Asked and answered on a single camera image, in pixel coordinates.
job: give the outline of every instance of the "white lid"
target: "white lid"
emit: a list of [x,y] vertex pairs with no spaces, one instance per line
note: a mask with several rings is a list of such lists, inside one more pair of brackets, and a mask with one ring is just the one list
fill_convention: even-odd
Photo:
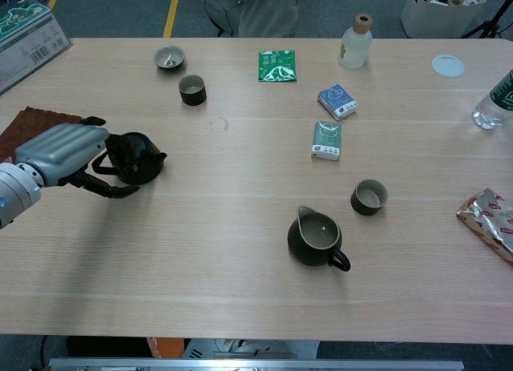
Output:
[[465,73],[465,65],[452,54],[440,54],[433,58],[431,66],[435,71],[445,77],[459,77]]

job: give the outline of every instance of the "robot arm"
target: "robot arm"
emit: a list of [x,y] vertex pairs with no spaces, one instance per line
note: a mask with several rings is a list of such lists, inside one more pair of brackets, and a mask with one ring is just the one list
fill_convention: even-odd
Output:
[[137,185],[112,187],[85,172],[110,137],[98,127],[104,124],[94,117],[59,124],[18,147],[16,164],[0,163],[0,229],[38,202],[43,187],[70,183],[110,198],[123,198],[139,189]]

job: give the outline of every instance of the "metal bar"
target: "metal bar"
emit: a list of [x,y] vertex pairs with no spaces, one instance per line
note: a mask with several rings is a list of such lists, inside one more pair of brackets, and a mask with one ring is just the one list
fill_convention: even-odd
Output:
[[52,371],[94,371],[102,367],[139,367],[150,369],[227,369],[251,371],[270,369],[307,369],[309,371],[335,371],[353,369],[360,371],[463,371],[461,361],[331,361],[331,360],[235,360],[235,359],[84,359],[59,358],[50,360]]

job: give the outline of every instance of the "pitcher handle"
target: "pitcher handle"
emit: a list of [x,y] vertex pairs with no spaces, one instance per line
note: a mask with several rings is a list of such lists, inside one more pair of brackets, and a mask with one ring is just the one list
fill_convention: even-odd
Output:
[[349,262],[347,256],[344,255],[344,252],[342,252],[337,247],[333,247],[331,249],[331,254],[332,256],[329,257],[328,265],[334,265],[344,272],[348,272],[351,269],[351,263]]

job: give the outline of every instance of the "water bottle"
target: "water bottle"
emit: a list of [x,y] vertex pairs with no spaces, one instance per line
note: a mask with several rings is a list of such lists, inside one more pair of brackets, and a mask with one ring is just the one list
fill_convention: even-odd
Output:
[[338,63],[349,69],[357,69],[365,64],[369,54],[372,34],[370,26],[372,17],[365,13],[357,14],[354,24],[342,37]]
[[495,129],[513,117],[513,69],[475,108],[472,119],[483,129]]

